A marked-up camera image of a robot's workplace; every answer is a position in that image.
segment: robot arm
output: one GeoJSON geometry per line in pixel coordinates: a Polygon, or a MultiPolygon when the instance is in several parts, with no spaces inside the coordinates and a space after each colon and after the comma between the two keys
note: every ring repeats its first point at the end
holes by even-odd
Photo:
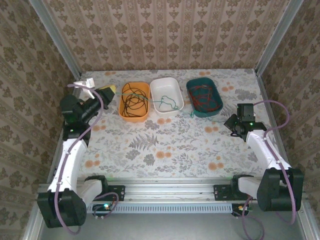
{"type": "Polygon", "coordinates": [[[271,144],[269,137],[264,139],[267,130],[262,122],[256,122],[254,105],[241,103],[237,105],[237,115],[233,114],[224,125],[232,131],[232,137],[242,138],[254,151],[259,165],[265,169],[262,177],[248,175],[233,176],[236,182],[236,191],[245,193],[257,199],[258,205],[263,211],[290,211],[292,208],[289,190],[285,185],[285,178],[279,166],[282,163],[293,190],[296,202],[296,211],[300,209],[304,175],[299,169],[292,168],[271,144]],[[267,148],[265,141],[277,155],[275,159],[267,148]]]}
{"type": "MultiPolygon", "coordinates": [[[[104,109],[108,109],[116,87],[105,86],[96,90],[101,96],[104,109]]],[[[37,203],[44,222],[48,228],[61,227],[54,207],[54,195],[57,184],[60,184],[58,193],[58,208],[60,215],[67,226],[81,226],[85,223],[88,205],[101,193],[106,193],[108,184],[104,176],[88,177],[85,184],[77,189],[78,171],[82,158],[89,145],[91,132],[87,132],[68,153],[69,148],[75,143],[89,127],[89,121],[96,116],[101,108],[98,99],[89,98],[87,101],[67,95],[60,101],[62,115],[65,119],[63,126],[63,148],[59,165],[47,192],[39,193],[37,203]],[[63,162],[69,154],[65,166],[63,162]]]]}

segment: patterned wall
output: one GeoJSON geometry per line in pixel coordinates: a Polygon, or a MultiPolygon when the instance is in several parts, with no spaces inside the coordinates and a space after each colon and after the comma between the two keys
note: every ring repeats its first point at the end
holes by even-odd
{"type": "MultiPolygon", "coordinates": [[[[320,223],[320,1],[305,0],[262,78],[270,99],[288,106],[291,121],[280,131],[288,158],[305,172],[320,223]]],[[[277,123],[286,119],[276,106],[277,123]]]]}
{"type": "Polygon", "coordinates": [[[254,68],[289,0],[45,0],[82,71],[254,68]]]}
{"type": "Polygon", "coordinates": [[[19,239],[45,183],[72,75],[26,0],[0,1],[0,239],[19,239]]]}

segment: black wire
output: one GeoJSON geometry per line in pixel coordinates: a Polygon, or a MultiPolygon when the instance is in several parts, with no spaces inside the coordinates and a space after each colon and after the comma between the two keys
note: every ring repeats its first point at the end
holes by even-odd
{"type": "Polygon", "coordinates": [[[122,116],[129,117],[129,118],[143,117],[148,112],[148,100],[149,99],[147,97],[147,94],[139,88],[131,87],[129,83],[127,83],[126,85],[124,85],[124,87],[122,88],[121,99],[124,104],[122,116]],[[128,85],[129,88],[127,90],[123,90],[126,85],[128,85]],[[139,110],[143,107],[145,108],[145,114],[142,116],[136,115],[132,112],[129,112],[130,110],[135,111],[135,110],[139,110]]]}

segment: patterned table surface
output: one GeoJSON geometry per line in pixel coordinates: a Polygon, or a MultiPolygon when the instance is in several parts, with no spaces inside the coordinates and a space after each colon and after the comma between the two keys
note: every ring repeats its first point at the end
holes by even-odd
{"type": "MultiPolygon", "coordinates": [[[[161,118],[150,104],[145,122],[129,123],[118,115],[120,96],[116,95],[91,131],[79,177],[231,177],[239,173],[262,176],[264,170],[254,152],[242,139],[230,137],[230,131],[223,125],[236,113],[238,103],[262,100],[252,69],[95,71],[82,75],[83,80],[93,78],[96,87],[115,84],[117,92],[127,82],[150,83],[164,77],[177,79],[185,103],[183,112],[161,118]],[[192,106],[186,83],[200,77],[214,81],[224,104],[219,115],[191,118],[187,114],[192,106]]],[[[88,97],[81,93],[80,98],[88,97]]],[[[256,120],[270,127],[264,104],[255,106],[254,110],[256,120]]]]}

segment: white bowl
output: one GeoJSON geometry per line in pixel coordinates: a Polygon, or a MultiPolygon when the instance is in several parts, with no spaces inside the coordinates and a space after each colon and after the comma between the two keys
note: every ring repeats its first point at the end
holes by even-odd
{"type": "Polygon", "coordinates": [[[150,83],[150,91],[152,95],[152,101],[159,101],[154,102],[153,106],[155,112],[163,118],[172,117],[179,113],[180,110],[184,108],[185,102],[182,97],[178,81],[173,77],[164,77],[155,79],[150,83]]]}

